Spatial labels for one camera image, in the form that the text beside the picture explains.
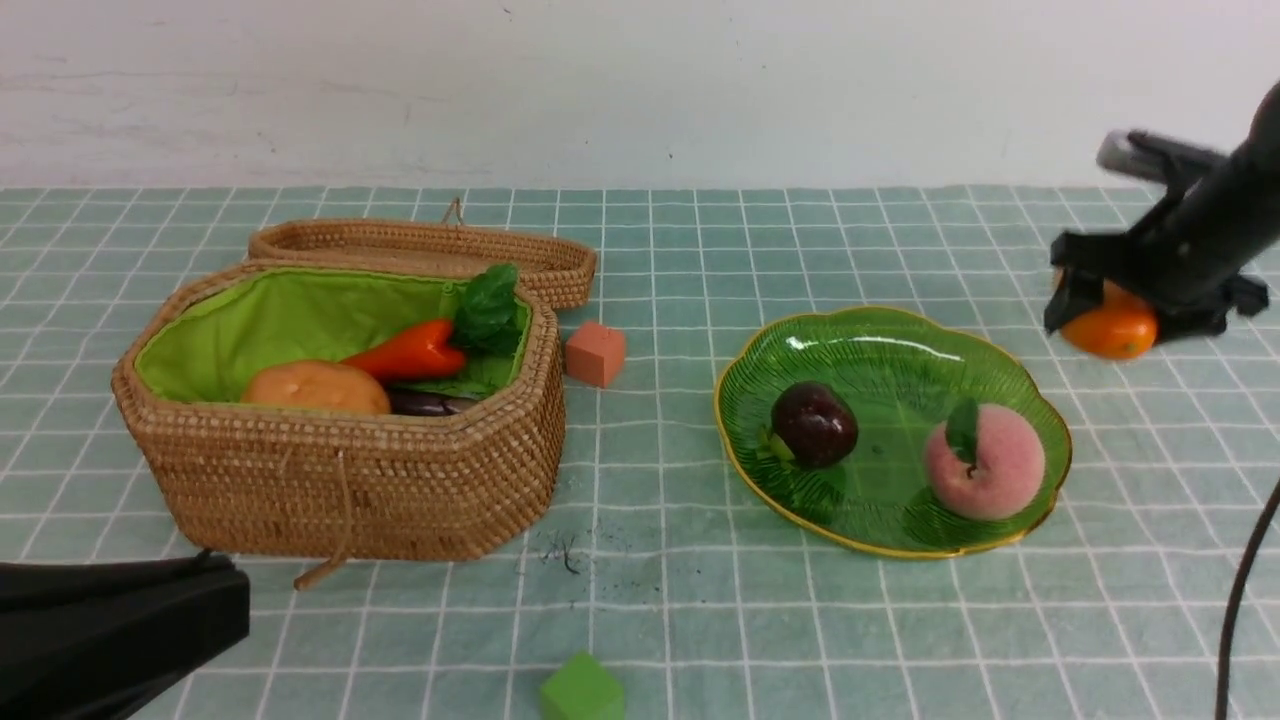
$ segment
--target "teal tiled surface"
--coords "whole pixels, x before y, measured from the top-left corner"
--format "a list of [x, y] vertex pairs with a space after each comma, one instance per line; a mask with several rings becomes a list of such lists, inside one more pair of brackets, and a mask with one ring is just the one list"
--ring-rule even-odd
[[[0, 190], [0, 560], [192, 552], [111, 402], [111, 364], [179, 283], [305, 217], [527, 228], [602, 250], [566, 328], [623, 328], [614, 387], [570, 383], [556, 503], [457, 566], [352, 564], [294, 594], [244, 557], [253, 630], [140, 719], [526, 719], [590, 648], [632, 719], [1203, 719], [1221, 606], [1280, 468], [1280, 315], [1129, 365], [1037, 325], [1046, 243], [1144, 188]], [[1280, 261], [1260, 272], [1272, 283]], [[955, 562], [833, 550], [723, 461], [716, 373], [762, 323], [876, 302], [1020, 356], [1075, 433], [1065, 502]], [[556, 548], [573, 538], [568, 562]], [[1236, 717], [1280, 717], [1280, 532], [1242, 611]]]

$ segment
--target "woven basket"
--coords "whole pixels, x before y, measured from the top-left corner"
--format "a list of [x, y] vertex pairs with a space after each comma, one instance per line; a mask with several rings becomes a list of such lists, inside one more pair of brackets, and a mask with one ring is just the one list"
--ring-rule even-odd
[[[457, 224], [449, 224], [453, 217]], [[293, 220], [250, 238], [250, 259], [385, 258], [457, 268], [471, 275], [494, 263], [515, 263], [522, 282], [553, 309], [585, 305], [596, 254], [557, 237], [466, 227], [454, 199], [438, 224], [378, 219]]]
[[[289, 237], [306, 224], [255, 237]], [[439, 237], [397, 224], [326, 223], [330, 236], [411, 242]], [[471, 231], [504, 247], [500, 231]], [[436, 241], [442, 247], [447, 241]], [[526, 250], [525, 258], [572, 255]], [[581, 249], [582, 269], [594, 252]], [[328, 557], [294, 582], [306, 589], [347, 559], [463, 561], [488, 555], [526, 530], [550, 503], [564, 443], [559, 327], [544, 293], [557, 284], [522, 273], [517, 296], [531, 309], [516, 379], [466, 413], [447, 418], [355, 416], [234, 404], [183, 404], [157, 397], [134, 363], [147, 342], [184, 310], [236, 283], [278, 268], [326, 268], [467, 279], [475, 261], [453, 256], [355, 252], [289, 260], [247, 260], [180, 288], [160, 307], [111, 374], [111, 392], [178, 530], [221, 552]], [[564, 270], [582, 297], [590, 275]], [[540, 284], [541, 293], [526, 284]]]

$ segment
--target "green cube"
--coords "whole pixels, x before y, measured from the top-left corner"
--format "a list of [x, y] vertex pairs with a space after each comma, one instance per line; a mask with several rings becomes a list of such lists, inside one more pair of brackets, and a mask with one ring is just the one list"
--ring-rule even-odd
[[623, 720], [625, 708], [622, 683], [586, 652], [543, 683], [543, 720]]

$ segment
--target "eggplant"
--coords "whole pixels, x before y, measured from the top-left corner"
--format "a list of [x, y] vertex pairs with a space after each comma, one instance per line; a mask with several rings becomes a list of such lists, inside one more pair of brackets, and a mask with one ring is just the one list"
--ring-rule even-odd
[[407, 387], [388, 387], [387, 397], [392, 401], [393, 415], [413, 418], [448, 418], [476, 405], [470, 397], [453, 397], [439, 392], [412, 389]]

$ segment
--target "basket string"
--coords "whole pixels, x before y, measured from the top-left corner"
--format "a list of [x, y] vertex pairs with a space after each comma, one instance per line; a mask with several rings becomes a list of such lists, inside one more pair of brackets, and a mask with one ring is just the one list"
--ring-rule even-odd
[[440, 218], [440, 224], [443, 225], [443, 224], [448, 223], [449, 222], [449, 217], [453, 217], [456, 220], [458, 220], [460, 225], [465, 225], [466, 224], [466, 222], [462, 220], [462, 199], [461, 197], [454, 197], [453, 202], [449, 202], [449, 206], [444, 209], [444, 217]]
[[[289, 454], [285, 452], [284, 459], [280, 461], [280, 475], [284, 475], [284, 465], [289, 460]], [[342, 491], [342, 512], [343, 512], [343, 528], [342, 534], [338, 536], [338, 546], [334, 547], [333, 555], [328, 560], [316, 565], [315, 568], [307, 570], [298, 575], [293, 580], [293, 589], [306, 591], [315, 587], [316, 583], [329, 577], [330, 573], [342, 568], [347, 562], [347, 552], [351, 546], [351, 534], [356, 524], [355, 511], [351, 502], [351, 489], [347, 487], [347, 465], [343, 460], [343, 454], [338, 451], [338, 489]]]

